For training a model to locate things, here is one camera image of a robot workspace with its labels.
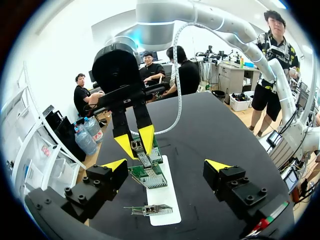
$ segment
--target black bolt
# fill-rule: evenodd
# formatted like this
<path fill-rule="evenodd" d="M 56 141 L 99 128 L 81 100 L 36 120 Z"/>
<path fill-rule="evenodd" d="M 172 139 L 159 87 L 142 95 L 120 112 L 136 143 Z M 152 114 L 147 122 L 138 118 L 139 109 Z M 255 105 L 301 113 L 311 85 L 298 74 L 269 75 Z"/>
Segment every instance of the black bolt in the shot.
<path fill-rule="evenodd" d="M 37 205 L 35 205 L 35 208 L 36 208 L 37 210 L 41 210 L 41 209 L 42 209 L 42 205 L 37 204 Z"/>
<path fill-rule="evenodd" d="M 100 181 L 99 180 L 94 180 L 93 184 L 94 184 L 94 186 L 99 187 L 100 186 Z"/>
<path fill-rule="evenodd" d="M 45 201 L 44 201 L 45 204 L 50 204 L 51 203 L 51 200 L 49 198 L 47 198 Z"/>
<path fill-rule="evenodd" d="M 266 195 L 267 192 L 268 192 L 268 190 L 267 190 L 266 188 L 261 188 L 259 194 L 260 194 L 260 195 Z"/>
<path fill-rule="evenodd" d="M 70 187 L 65 187 L 64 188 L 64 193 L 65 193 L 65 195 L 68 195 L 68 196 L 72 195 L 71 188 Z"/>
<path fill-rule="evenodd" d="M 248 195 L 248 196 L 245 198 L 245 201 L 246 201 L 247 203 L 252 203 L 253 200 L 255 200 L 255 198 L 254 198 L 253 196 L 251 196 L 251 195 Z"/>
<path fill-rule="evenodd" d="M 87 198 L 86 198 L 85 195 L 81 194 L 81 195 L 78 196 L 78 200 L 79 200 L 80 203 L 83 204 L 83 203 L 85 203 L 87 201 Z"/>
<path fill-rule="evenodd" d="M 87 176 L 84 176 L 84 177 L 82 178 L 82 181 L 83 181 L 85 184 L 87 184 L 87 183 L 90 182 L 90 181 L 89 181 L 89 178 L 88 178 Z"/>
<path fill-rule="evenodd" d="M 235 186 L 238 185 L 238 182 L 237 182 L 237 181 L 232 181 L 232 182 L 231 182 L 231 185 L 235 187 Z"/>

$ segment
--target black t-shirt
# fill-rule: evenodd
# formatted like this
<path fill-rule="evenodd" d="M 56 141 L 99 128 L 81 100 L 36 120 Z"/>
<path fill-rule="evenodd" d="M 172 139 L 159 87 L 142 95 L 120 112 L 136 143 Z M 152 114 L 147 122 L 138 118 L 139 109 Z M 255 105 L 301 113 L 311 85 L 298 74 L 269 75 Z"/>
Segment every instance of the black t-shirt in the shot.
<path fill-rule="evenodd" d="M 150 66 L 144 66 L 139 71 L 140 71 L 140 77 L 141 77 L 142 81 L 145 80 L 146 78 L 153 76 L 153 75 L 157 75 L 157 74 L 166 75 L 164 67 L 158 63 L 152 63 Z M 153 84 L 158 84 L 159 80 L 160 80 L 160 78 L 152 79 L 151 82 L 153 82 Z"/>
<path fill-rule="evenodd" d="M 198 66 L 190 60 L 184 61 L 179 67 L 179 78 L 181 94 L 194 94 L 200 83 Z"/>
<path fill-rule="evenodd" d="M 86 97 L 90 97 L 90 92 L 88 89 L 81 87 L 81 86 L 76 86 L 74 90 L 74 95 L 73 95 L 73 101 L 76 109 L 78 110 L 79 114 L 81 117 L 85 117 L 87 113 L 84 111 L 85 105 L 87 103 L 84 101 Z"/>

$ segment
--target white pad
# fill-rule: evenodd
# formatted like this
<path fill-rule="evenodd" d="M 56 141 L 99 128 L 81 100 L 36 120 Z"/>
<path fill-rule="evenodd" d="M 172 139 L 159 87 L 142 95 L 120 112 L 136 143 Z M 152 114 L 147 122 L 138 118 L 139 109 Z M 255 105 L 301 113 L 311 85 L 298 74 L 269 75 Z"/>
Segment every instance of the white pad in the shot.
<path fill-rule="evenodd" d="M 148 200 L 148 205 L 165 204 L 172 208 L 172 213 L 158 216 L 150 216 L 150 223 L 152 226 L 178 224 L 181 222 L 181 215 L 175 193 L 174 183 L 171 177 L 168 158 L 166 155 L 162 155 L 162 158 L 163 163 L 159 164 L 159 166 L 167 181 L 167 186 L 156 189 L 147 189 L 146 197 Z"/>

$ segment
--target green circuit board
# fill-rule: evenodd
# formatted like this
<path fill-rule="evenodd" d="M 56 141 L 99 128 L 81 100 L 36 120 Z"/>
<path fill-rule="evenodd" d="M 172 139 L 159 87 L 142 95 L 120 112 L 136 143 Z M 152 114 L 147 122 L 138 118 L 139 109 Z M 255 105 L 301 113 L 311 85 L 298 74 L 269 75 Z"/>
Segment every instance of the green circuit board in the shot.
<path fill-rule="evenodd" d="M 136 181 L 147 189 L 156 189 L 167 186 L 167 180 L 158 163 L 154 163 L 148 168 L 144 168 L 143 165 L 131 166 L 128 167 L 128 171 Z"/>
<path fill-rule="evenodd" d="M 133 140 L 134 141 L 140 140 L 140 137 L 139 136 L 135 136 L 133 138 Z M 163 159 L 162 159 L 162 155 L 161 155 L 161 152 L 160 152 L 160 148 L 158 146 L 158 143 L 157 143 L 157 140 L 156 140 L 155 137 L 153 138 L 152 152 L 149 155 L 149 157 L 150 157 L 150 160 L 151 160 L 152 164 L 155 164 L 155 163 L 162 164 L 163 163 Z"/>

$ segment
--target hair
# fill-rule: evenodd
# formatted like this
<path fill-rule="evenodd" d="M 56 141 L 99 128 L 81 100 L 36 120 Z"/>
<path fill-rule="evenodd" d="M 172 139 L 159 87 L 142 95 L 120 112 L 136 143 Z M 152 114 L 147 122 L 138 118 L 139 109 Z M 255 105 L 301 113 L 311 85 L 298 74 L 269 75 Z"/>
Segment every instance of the hair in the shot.
<path fill-rule="evenodd" d="M 78 82 L 78 78 L 79 77 L 86 77 L 86 75 L 84 75 L 83 73 L 79 73 L 76 77 L 75 77 L 75 81 Z"/>
<path fill-rule="evenodd" d="M 146 51 L 146 52 L 143 54 L 143 57 L 148 57 L 148 56 L 153 57 L 153 56 L 152 56 L 152 52 Z"/>
<path fill-rule="evenodd" d="M 177 53 L 177 57 L 178 57 L 178 64 L 182 64 L 183 61 L 187 59 L 184 48 L 182 46 L 177 46 L 176 53 Z M 174 59 L 174 47 L 173 46 L 168 48 L 168 50 L 166 51 L 166 55 L 168 56 L 168 58 L 170 60 Z"/>
<path fill-rule="evenodd" d="M 269 18 L 273 18 L 279 21 L 280 23 L 283 23 L 284 28 L 286 28 L 286 21 L 281 17 L 281 15 L 278 12 L 273 10 L 266 11 L 264 13 L 264 19 L 268 22 Z"/>

